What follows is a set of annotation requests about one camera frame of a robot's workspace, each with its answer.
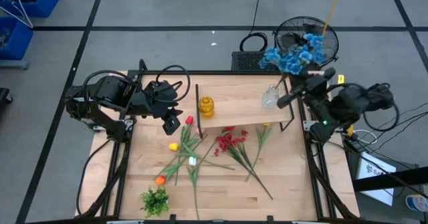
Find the wooden table surface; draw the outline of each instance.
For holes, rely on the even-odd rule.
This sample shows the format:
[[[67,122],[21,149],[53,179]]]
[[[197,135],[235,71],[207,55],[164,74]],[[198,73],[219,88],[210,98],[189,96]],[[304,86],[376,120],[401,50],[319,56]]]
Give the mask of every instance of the wooden table surface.
[[[143,76],[143,86],[154,78],[155,76]],[[181,123],[184,124],[188,115],[196,116],[194,84],[218,84],[233,78],[236,76],[191,76],[192,86],[189,95],[181,100],[177,107],[184,111],[179,116]],[[251,82],[272,80],[272,83],[275,83],[279,80],[279,76],[246,76],[246,78]],[[183,87],[180,89],[179,95],[184,92],[186,84],[184,76],[165,75],[162,79],[166,79],[170,83],[182,80]],[[246,182],[247,172],[230,156],[220,152],[216,157],[213,149],[208,154],[207,160],[227,164],[235,170],[205,164],[201,166],[197,182],[197,199],[202,220],[266,220],[267,215],[273,215],[276,221],[316,220],[297,101],[293,101],[292,105],[296,119],[284,132],[280,131],[278,123],[274,124],[272,134],[266,140],[255,167],[255,172],[274,199],[271,200],[253,178]],[[105,112],[112,118],[118,117],[118,113],[111,110],[105,110]],[[167,136],[161,127],[162,123],[161,120],[154,120],[150,117],[137,118],[126,173],[121,219],[145,219],[145,212],[140,210],[143,204],[139,196],[141,193],[147,192],[149,186],[154,185],[154,176],[175,155],[175,152],[168,149],[168,145],[171,142],[179,142],[181,131],[178,130],[172,136]],[[261,124],[238,126],[236,131],[243,128],[249,132],[245,147],[250,159],[253,160],[257,152],[255,128],[262,129],[263,126]],[[195,152],[204,155],[220,132],[221,128],[208,129],[208,137]],[[95,134],[91,152],[105,140],[104,132]],[[331,141],[340,144],[340,135],[335,134]],[[104,188],[112,147],[113,144],[109,144],[95,155],[88,165],[80,198],[82,211],[88,209]],[[324,152],[332,188],[343,203],[359,216],[344,151],[333,144],[326,144]],[[170,214],[176,214],[177,219],[196,219],[193,186],[184,165],[179,171],[177,186],[174,186],[174,179],[175,177],[165,185],[167,193],[170,195],[170,211],[156,218],[168,219]],[[324,216],[328,216],[324,191],[322,188],[320,190]],[[113,212],[115,199],[116,189],[111,194],[109,214]]]

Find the blue storage crate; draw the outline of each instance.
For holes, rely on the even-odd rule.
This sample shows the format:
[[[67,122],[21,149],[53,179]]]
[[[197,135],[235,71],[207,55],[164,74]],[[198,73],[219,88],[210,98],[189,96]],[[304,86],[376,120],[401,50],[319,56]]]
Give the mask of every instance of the blue storage crate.
[[[33,32],[14,17],[0,17],[0,32],[8,29],[10,36],[6,45],[0,47],[0,60],[22,60]]]
[[[58,1],[59,0],[37,0],[35,3],[22,3],[22,6],[29,17],[49,17]],[[19,2],[15,2],[13,5],[21,9]],[[1,7],[15,15],[22,15],[13,5],[12,2],[0,0]]]

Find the fan grille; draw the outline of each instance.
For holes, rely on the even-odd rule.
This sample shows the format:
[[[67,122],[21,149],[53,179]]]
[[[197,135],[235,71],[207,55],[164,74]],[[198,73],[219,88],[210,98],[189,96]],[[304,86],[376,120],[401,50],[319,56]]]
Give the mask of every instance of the fan grille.
[[[289,52],[297,45],[305,43],[303,36],[307,33],[322,35],[325,23],[314,17],[294,17],[283,22],[276,31],[276,44],[284,52]],[[339,41],[336,32],[328,25],[322,42],[324,62],[330,63],[339,50]]]

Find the white cable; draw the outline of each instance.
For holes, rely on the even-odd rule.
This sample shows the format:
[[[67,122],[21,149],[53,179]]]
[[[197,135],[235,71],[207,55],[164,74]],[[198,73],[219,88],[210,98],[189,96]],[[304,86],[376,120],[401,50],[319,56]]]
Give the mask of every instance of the white cable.
[[[357,133],[357,132],[365,132],[367,134],[370,134],[374,138],[374,141],[372,141],[372,142],[365,141],[365,140],[363,140],[361,138],[358,139],[359,141],[361,141],[361,142],[363,142],[365,144],[376,144],[376,142],[377,142],[377,136],[375,134],[373,134],[373,131],[368,131],[368,130],[354,130],[354,133]]]
[[[13,4],[14,2],[12,2],[12,6],[14,6],[16,9],[18,9],[18,11],[19,11],[23,16],[25,16],[25,17],[27,18],[28,23],[26,23],[26,22],[22,21],[18,16],[16,16],[16,15],[12,14],[12,13],[11,13],[11,12],[9,12],[8,10],[4,9],[3,7],[0,7],[0,9],[1,9],[1,10],[3,10],[3,11],[5,11],[6,13],[8,13],[10,16],[13,16],[14,18],[18,19],[20,22],[22,22],[23,24],[25,24],[25,25],[26,25],[26,26],[28,26],[29,28],[33,28],[33,24],[32,24],[32,22],[30,21],[30,19],[28,18],[27,12],[25,12],[25,9],[24,9],[24,6],[22,5],[21,0],[18,0],[18,2],[19,2],[19,4],[20,4],[20,6],[21,6],[21,8],[22,8],[22,11],[23,11],[23,12],[22,12],[22,11],[21,11],[17,6],[15,6],[15,5]]]

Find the wooden stick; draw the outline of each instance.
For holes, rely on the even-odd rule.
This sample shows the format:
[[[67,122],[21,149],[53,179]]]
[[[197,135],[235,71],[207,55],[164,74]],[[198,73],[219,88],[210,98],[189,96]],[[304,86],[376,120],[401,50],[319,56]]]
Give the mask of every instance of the wooden stick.
[[[327,25],[328,22],[330,21],[330,18],[333,15],[334,12],[334,6],[336,5],[337,0],[333,0],[333,4],[332,4],[332,8],[330,9],[330,12],[328,13],[328,17],[327,17],[327,21],[326,21],[326,25],[324,26],[324,29],[322,30],[322,35],[326,35],[326,30],[327,30]]]

